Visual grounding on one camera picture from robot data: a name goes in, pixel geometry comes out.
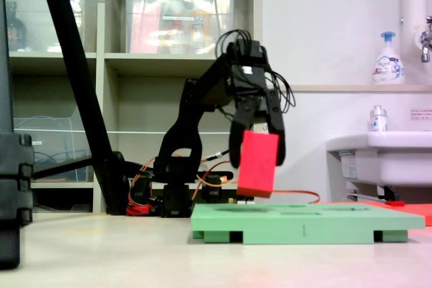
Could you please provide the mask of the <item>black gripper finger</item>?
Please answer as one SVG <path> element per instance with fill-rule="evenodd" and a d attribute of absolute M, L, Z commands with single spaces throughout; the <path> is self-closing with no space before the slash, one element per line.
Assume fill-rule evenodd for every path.
<path fill-rule="evenodd" d="M 244 132 L 252 127 L 254 114 L 259 106 L 259 97 L 242 96 L 236 102 L 236 112 L 232 120 L 229 135 L 229 158 L 232 167 L 240 166 L 240 153 Z"/>
<path fill-rule="evenodd" d="M 275 89 L 265 90 L 267 126 L 270 134 L 278 135 L 276 165 L 282 166 L 286 157 L 285 127 L 281 107 Z"/>

